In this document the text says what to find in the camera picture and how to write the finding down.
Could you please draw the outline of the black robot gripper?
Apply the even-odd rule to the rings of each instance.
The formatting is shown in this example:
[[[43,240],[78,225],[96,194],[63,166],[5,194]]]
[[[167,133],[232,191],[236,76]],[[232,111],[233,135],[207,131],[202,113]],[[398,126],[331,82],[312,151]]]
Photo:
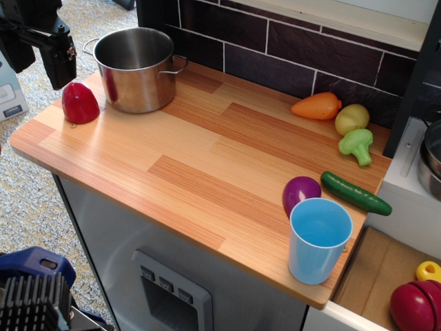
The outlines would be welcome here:
[[[10,67],[16,73],[30,67],[38,48],[54,90],[76,78],[75,47],[61,7],[61,1],[1,2],[1,51]]]

